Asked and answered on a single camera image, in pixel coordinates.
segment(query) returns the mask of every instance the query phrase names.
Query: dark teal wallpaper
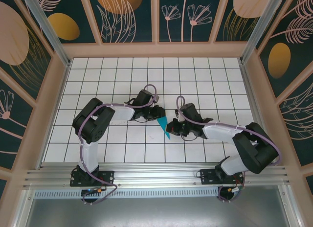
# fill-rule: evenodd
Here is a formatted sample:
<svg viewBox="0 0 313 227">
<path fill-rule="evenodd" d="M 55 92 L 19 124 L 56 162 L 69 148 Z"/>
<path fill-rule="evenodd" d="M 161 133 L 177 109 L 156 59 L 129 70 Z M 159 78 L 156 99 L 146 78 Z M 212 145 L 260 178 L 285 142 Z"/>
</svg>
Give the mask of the dark teal wallpaper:
<svg viewBox="0 0 313 227">
<path fill-rule="evenodd" d="M 151 0 L 90 0 L 104 43 L 152 42 Z"/>
<path fill-rule="evenodd" d="M 301 166 L 313 162 L 313 74 L 279 108 Z"/>
<path fill-rule="evenodd" d="M 0 14 L 0 68 L 36 99 L 51 57 L 13 0 Z"/>
<path fill-rule="evenodd" d="M 311 194 L 313 195 L 313 175 L 306 177 L 307 183 L 309 185 Z"/>
<path fill-rule="evenodd" d="M 248 41 L 268 1 L 228 0 L 216 41 Z"/>
<path fill-rule="evenodd" d="M 207 42 L 220 0 L 160 0 L 160 42 Z"/>
<path fill-rule="evenodd" d="M 260 54 L 276 97 L 313 61 L 313 0 L 293 0 Z"/>
<path fill-rule="evenodd" d="M 6 181 L 0 179 L 0 200 L 1 200 L 1 196 L 4 191 L 4 188 L 5 188 L 5 185 L 6 185 Z"/>
<path fill-rule="evenodd" d="M 38 0 L 38 3 L 61 43 L 95 42 L 81 0 Z"/>
<path fill-rule="evenodd" d="M 12 168 L 32 110 L 0 80 L 0 167 Z"/>
</svg>

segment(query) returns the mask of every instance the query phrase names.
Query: metal floor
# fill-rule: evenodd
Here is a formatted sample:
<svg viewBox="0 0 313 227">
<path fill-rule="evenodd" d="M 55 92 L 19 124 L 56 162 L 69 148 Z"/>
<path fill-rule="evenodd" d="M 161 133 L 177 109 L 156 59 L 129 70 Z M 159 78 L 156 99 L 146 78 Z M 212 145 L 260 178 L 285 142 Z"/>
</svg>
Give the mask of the metal floor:
<svg viewBox="0 0 313 227">
<path fill-rule="evenodd" d="M 34 200 L 27 227 L 289 227 L 275 186 L 246 187 L 233 203 L 216 197 Z"/>
</svg>

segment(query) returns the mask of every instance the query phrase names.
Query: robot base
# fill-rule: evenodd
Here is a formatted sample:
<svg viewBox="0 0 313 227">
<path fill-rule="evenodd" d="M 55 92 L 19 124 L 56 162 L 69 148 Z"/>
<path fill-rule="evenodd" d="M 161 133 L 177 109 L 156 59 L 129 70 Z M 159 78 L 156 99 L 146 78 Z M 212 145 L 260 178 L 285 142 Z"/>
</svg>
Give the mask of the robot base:
<svg viewBox="0 0 313 227">
<path fill-rule="evenodd" d="M 113 184 L 114 172 L 113 171 L 99 171 L 99 166 L 95 169 L 92 174 L 100 180 Z M 100 187 L 101 182 L 96 181 L 90 177 L 86 172 L 84 172 L 79 166 L 77 166 L 77 171 L 71 172 L 71 178 L 69 186 L 71 187 Z"/>
</svg>

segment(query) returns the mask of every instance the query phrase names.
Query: enclosure wall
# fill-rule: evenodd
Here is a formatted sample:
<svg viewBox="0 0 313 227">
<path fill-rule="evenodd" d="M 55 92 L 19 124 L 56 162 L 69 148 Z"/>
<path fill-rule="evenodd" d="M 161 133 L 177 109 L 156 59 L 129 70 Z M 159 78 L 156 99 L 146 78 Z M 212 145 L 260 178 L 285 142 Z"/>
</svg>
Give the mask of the enclosure wall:
<svg viewBox="0 0 313 227">
<path fill-rule="evenodd" d="M 265 126 L 282 150 L 307 223 L 313 223 L 312 10 L 313 0 L 287 0 L 246 64 Z"/>
<path fill-rule="evenodd" d="M 0 226 L 34 169 L 65 73 L 20 0 L 0 0 Z"/>
</svg>

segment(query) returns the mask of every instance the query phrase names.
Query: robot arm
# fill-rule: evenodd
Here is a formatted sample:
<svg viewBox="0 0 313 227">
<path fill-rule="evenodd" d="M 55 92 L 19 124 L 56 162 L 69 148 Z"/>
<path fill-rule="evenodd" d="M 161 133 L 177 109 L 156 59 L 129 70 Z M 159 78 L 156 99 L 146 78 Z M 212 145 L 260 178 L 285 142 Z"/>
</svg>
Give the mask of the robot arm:
<svg viewBox="0 0 313 227">
<path fill-rule="evenodd" d="M 152 101 L 153 95 L 146 91 L 141 90 L 136 98 L 131 99 L 128 102 L 125 102 L 125 105 L 130 106 L 143 106 Z M 109 126 L 111 121 L 129 121 L 136 120 L 140 117 L 143 117 L 147 121 L 155 120 L 157 118 L 161 118 L 165 116 L 165 110 L 155 105 L 158 101 L 158 96 L 153 101 L 152 105 L 148 105 L 143 108 L 131 108 L 127 106 L 109 106 L 102 107 L 97 110 L 91 118 L 88 119 L 86 124 L 84 125 L 81 137 L 83 139 L 83 149 L 82 156 L 84 160 L 84 164 L 89 172 L 91 172 L 94 176 L 98 177 L 99 165 L 97 161 L 98 154 L 98 141 L 104 135 L 107 127 Z M 103 103 L 97 99 L 93 98 L 90 102 L 83 108 L 83 110 L 75 117 L 73 121 L 73 128 L 75 129 L 76 135 L 80 130 L 83 122 L 86 120 L 88 115 L 98 106 Z M 83 186 L 82 184 L 87 184 L 86 186 L 90 186 L 93 184 L 94 180 L 86 173 L 84 166 L 82 165 L 81 160 L 77 166 L 78 175 L 75 177 L 75 183 L 79 184 L 79 186 Z"/>
<path fill-rule="evenodd" d="M 208 123 L 213 120 L 211 118 L 202 119 L 192 103 L 182 106 L 180 110 L 185 117 L 198 123 Z M 246 128 L 269 139 L 257 123 L 250 123 Z M 215 172 L 221 180 L 244 171 L 259 174 L 278 156 L 276 150 L 266 141 L 237 128 L 230 129 L 218 124 L 204 126 L 174 118 L 167 125 L 166 131 L 177 136 L 187 136 L 192 132 L 195 136 L 204 139 L 217 139 L 235 145 L 238 155 L 223 159 L 215 168 Z"/>
</svg>

